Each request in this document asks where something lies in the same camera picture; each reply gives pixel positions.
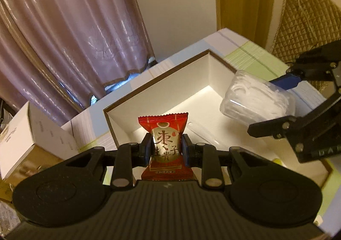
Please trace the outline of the red snack packet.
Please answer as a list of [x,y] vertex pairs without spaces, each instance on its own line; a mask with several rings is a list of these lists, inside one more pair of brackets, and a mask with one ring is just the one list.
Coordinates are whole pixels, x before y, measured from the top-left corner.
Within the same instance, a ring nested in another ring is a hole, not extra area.
[[185,165],[183,159],[182,135],[187,120],[188,113],[138,117],[139,124],[152,135],[154,144],[150,163],[141,175],[142,180],[196,179],[192,169]]

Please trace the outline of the clear box of floss picks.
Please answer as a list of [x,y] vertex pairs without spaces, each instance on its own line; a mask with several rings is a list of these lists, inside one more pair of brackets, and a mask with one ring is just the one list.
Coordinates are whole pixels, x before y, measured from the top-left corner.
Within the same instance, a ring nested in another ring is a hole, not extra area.
[[250,125],[295,114],[294,96],[246,71],[237,71],[220,104],[220,112]]

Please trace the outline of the checkered tablecloth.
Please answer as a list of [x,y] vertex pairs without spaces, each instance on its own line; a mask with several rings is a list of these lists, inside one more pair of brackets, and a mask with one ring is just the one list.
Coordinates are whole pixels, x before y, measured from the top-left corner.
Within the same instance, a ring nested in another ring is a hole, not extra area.
[[[137,75],[137,77],[132,75],[133,78],[129,78],[130,80],[117,90],[114,90],[113,94],[109,93],[84,112],[66,122],[62,128],[73,135],[79,148],[90,147],[92,142],[99,143],[99,140],[104,139],[105,141],[107,140],[106,144],[103,144],[104,147],[114,148],[113,140],[108,140],[109,128],[105,124],[105,116],[103,114],[105,107],[117,101],[118,98],[126,96],[137,89],[138,86],[151,81],[152,78],[156,78],[178,66],[185,59],[191,59],[205,50],[210,50],[219,55],[231,66],[236,67],[237,70],[255,73],[254,75],[264,77],[265,80],[277,78],[279,75],[284,74],[287,68],[282,61],[254,42],[229,29],[222,29],[175,53]],[[296,109],[296,112],[299,111],[300,113],[303,113],[304,110],[309,112],[310,108],[316,107],[323,100],[322,95],[312,86],[309,86],[308,82],[301,82],[297,90],[294,89],[293,93],[298,98],[298,101],[301,102],[298,109]],[[324,221],[322,226],[329,227],[324,229],[332,231],[338,230],[338,228],[331,227],[338,227],[340,225],[340,156],[328,159],[327,163],[332,167],[332,174],[323,187],[324,201],[319,214]]]

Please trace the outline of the quilted gold chair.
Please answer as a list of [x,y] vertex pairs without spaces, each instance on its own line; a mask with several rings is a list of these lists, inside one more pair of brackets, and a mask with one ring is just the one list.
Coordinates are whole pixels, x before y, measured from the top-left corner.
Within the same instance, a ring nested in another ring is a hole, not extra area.
[[303,52],[340,39],[340,7],[332,0],[284,0],[270,53],[292,63]]

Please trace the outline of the brown cardboard storage box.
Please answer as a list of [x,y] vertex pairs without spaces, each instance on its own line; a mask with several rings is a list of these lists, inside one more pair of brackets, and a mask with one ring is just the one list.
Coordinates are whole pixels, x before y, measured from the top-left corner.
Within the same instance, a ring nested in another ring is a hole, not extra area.
[[[146,130],[138,122],[140,116],[188,113],[188,123],[198,123],[216,137],[218,150],[240,146],[268,160],[280,159],[285,167],[324,186],[332,174],[327,161],[301,164],[285,139],[253,138],[244,124],[220,112],[235,72],[207,50],[133,90],[103,111],[114,143],[120,146],[142,141]],[[193,143],[206,142],[187,126],[184,132]]]

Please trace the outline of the white product carton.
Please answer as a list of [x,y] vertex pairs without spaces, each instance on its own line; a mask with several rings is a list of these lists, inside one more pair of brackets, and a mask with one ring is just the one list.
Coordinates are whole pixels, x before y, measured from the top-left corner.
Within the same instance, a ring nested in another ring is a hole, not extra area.
[[1,178],[17,186],[78,153],[73,136],[27,102],[1,132]]

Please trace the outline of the purple curtain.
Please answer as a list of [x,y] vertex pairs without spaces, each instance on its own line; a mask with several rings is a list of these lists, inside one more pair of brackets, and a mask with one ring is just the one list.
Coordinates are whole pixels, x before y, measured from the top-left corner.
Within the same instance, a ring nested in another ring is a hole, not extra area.
[[64,124],[153,56],[137,0],[1,0],[1,98]]

